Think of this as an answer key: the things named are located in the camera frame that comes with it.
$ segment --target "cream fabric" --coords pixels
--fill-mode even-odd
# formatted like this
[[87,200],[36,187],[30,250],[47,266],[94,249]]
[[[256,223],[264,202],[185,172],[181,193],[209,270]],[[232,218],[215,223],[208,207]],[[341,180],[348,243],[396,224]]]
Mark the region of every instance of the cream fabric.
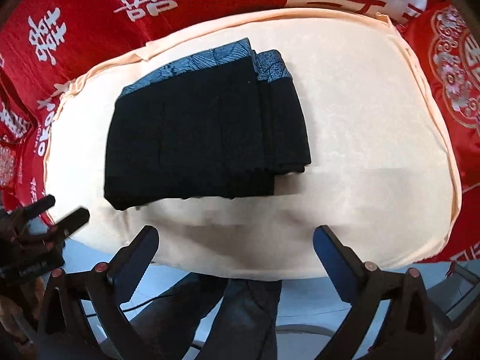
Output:
[[[305,115],[311,166],[276,178],[271,197],[165,199],[115,211],[103,199],[103,176],[122,88],[245,37],[257,52],[282,54]],[[79,205],[90,210],[90,223],[74,236],[88,246],[113,254],[148,224],[160,234],[155,262],[260,280],[326,275],[311,242],[322,224],[384,268],[430,257],[445,246],[461,203],[445,123],[417,57],[388,18],[312,8],[201,23],[78,78],[51,128],[46,192],[57,199],[54,220]]]

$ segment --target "bolt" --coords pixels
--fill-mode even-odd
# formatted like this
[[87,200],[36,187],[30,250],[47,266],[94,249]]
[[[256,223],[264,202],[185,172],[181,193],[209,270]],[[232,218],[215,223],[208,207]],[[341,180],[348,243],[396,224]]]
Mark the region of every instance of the bolt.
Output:
[[62,276],[63,275],[63,269],[61,268],[55,268],[53,271],[52,271],[52,276],[54,278],[58,278],[59,276]]
[[420,277],[420,271],[417,268],[410,268],[409,269],[409,275],[413,276],[414,278],[419,278]]
[[107,268],[109,267],[109,265],[106,263],[106,262],[99,262],[96,266],[95,266],[95,272],[105,272],[107,270]]
[[367,271],[370,271],[370,272],[374,272],[374,271],[376,271],[376,270],[378,269],[377,264],[375,264],[374,262],[371,262],[371,261],[367,261],[367,262],[364,264],[364,266],[365,266],[365,269],[366,269]]

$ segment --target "red fabric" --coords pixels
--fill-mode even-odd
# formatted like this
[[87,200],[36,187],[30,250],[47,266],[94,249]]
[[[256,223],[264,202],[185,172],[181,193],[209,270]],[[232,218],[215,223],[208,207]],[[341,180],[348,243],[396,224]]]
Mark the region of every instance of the red fabric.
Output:
[[9,86],[9,96],[21,99],[31,114],[30,129],[17,142],[13,153],[17,178],[10,181],[8,191],[23,205],[45,194],[43,157],[59,96],[70,80],[100,62],[181,28],[237,13],[283,7],[333,7],[370,15],[379,10],[404,23],[436,1],[23,0],[0,33],[0,71],[15,89]]
[[480,246],[480,187],[476,187],[480,184],[480,47],[448,1],[409,22],[402,35],[417,54],[445,119],[464,191],[448,245],[426,262],[476,259]]

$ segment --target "black cloth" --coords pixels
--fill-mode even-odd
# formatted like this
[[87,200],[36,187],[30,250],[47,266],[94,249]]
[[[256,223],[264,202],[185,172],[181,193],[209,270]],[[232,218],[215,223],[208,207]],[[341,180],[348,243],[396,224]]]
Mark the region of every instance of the black cloth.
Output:
[[258,77],[248,56],[121,96],[105,199],[125,210],[165,198],[269,196],[275,175],[303,172],[311,160],[293,81]]
[[[190,273],[130,323],[159,358],[182,360],[195,331],[223,296],[197,360],[276,360],[275,321],[282,282],[224,279]],[[112,342],[101,343],[118,359]]]

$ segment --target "tiled floor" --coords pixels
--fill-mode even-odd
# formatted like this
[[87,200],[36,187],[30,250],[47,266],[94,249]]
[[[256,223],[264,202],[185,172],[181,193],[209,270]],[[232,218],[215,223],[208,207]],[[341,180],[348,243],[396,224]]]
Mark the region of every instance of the tiled floor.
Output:
[[[109,261],[112,256],[90,249],[73,240],[67,241],[64,250],[67,272],[79,272],[91,269],[97,262]],[[477,272],[480,272],[480,264],[477,264]],[[438,264],[415,264],[420,269],[426,288],[441,282],[445,279],[449,263]],[[404,272],[406,268],[398,269],[397,272]],[[131,301],[122,305],[122,308],[129,308],[152,298],[170,288],[180,280],[186,272],[166,266],[151,265],[140,285],[138,286]],[[370,330],[358,350],[357,356],[366,353],[373,344],[383,317],[385,316],[388,302],[383,302],[375,316]],[[86,312],[93,312],[91,304],[85,305]],[[200,324],[195,339],[205,341],[213,319],[217,312],[216,307],[210,315]],[[335,331],[349,312],[350,305],[341,301],[331,281],[327,278],[308,280],[286,280],[283,283],[283,290],[278,308],[277,325],[315,325]],[[129,319],[133,318],[141,309],[128,312]],[[102,338],[101,330],[97,327],[98,320],[91,318],[94,332],[99,339]]]

